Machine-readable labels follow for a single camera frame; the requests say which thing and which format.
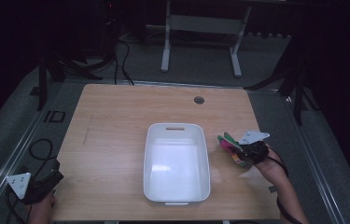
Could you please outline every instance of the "dark background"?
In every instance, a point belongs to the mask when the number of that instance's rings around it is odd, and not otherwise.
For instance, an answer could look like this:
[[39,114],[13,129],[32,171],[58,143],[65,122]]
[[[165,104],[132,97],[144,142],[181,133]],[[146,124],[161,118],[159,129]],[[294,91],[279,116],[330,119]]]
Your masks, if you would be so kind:
[[[350,164],[350,0],[327,2],[334,6],[321,10],[255,5],[246,31],[263,36],[292,35],[293,44],[299,49],[297,54],[308,52],[307,86]],[[84,56],[114,50],[115,36],[110,32],[101,35],[107,20],[122,21],[142,40],[146,38],[146,24],[164,24],[164,1],[104,1],[104,4],[112,7],[102,11],[102,2],[98,0],[0,1],[0,108],[21,79],[37,67],[46,50],[56,49],[70,59],[83,61]],[[192,13],[242,18],[239,9],[231,4],[239,1],[204,1]],[[187,2],[179,1],[173,10],[187,14]],[[106,40],[103,47],[102,38]],[[285,54],[282,64],[291,66],[295,57]]]

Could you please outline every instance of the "wooden table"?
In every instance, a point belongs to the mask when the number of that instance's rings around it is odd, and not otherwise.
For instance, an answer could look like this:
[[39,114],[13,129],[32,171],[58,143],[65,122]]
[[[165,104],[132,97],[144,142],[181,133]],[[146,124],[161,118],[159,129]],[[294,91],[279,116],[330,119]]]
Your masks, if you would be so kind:
[[[194,102],[196,96],[204,103]],[[147,130],[153,123],[203,128],[210,196],[187,206],[163,206],[143,193]],[[232,220],[279,218],[276,193],[256,168],[240,168],[218,144],[224,132],[241,138],[259,126],[239,89],[87,85],[58,160],[54,220]]]

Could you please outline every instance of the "table top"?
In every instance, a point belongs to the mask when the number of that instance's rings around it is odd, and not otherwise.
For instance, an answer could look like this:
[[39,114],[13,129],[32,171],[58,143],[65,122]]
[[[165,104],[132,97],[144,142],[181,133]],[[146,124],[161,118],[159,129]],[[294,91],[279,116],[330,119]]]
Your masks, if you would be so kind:
[[[196,104],[194,98],[204,98]],[[147,131],[154,123],[202,127],[210,166],[210,196],[167,206],[143,192]],[[247,93],[240,89],[179,86],[84,88],[58,155],[64,179],[57,186],[54,220],[278,219],[276,193],[256,168],[239,167],[218,143],[258,131]]]

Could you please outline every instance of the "gray floor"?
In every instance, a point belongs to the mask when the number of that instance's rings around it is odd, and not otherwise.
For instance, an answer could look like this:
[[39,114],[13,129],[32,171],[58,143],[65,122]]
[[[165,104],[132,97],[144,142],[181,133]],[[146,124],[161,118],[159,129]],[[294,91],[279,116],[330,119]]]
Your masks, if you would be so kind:
[[[219,41],[185,42],[185,36],[174,35],[169,71],[162,73],[161,35],[154,35],[145,44],[134,41],[131,35],[122,40],[130,46],[125,69],[137,85],[207,85],[242,88],[268,77],[276,65],[288,39],[246,36],[239,52],[243,71],[241,78],[232,74],[228,45],[231,38]],[[118,45],[119,61],[125,56],[125,45]],[[104,77],[101,83],[112,84],[114,66],[94,71]],[[36,70],[25,77],[0,111],[0,223],[5,223],[7,207],[3,198],[3,179],[21,165],[32,171],[39,165],[26,152],[31,142],[48,138],[53,143],[53,155],[62,144],[68,124],[77,106],[84,85],[83,77],[69,76],[64,83],[49,83],[49,101],[45,109],[36,112],[36,96],[29,95],[37,86]],[[302,111],[303,126],[295,124],[290,100],[276,93],[280,81],[249,96],[260,129],[271,134],[267,142],[283,157],[290,179],[298,192],[302,206],[311,223],[350,223],[350,170],[328,124],[319,111],[307,102]],[[46,122],[49,111],[65,112],[61,123]],[[44,154],[47,146],[39,145]],[[260,223],[279,223],[278,220],[257,220]]]

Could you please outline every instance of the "white plastic bin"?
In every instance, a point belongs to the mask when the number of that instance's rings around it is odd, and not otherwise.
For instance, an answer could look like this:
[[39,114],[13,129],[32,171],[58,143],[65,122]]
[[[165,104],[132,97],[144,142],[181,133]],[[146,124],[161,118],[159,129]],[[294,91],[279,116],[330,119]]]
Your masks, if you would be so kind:
[[144,193],[153,202],[183,205],[205,200],[210,172],[202,128],[188,123],[151,125],[143,178]]

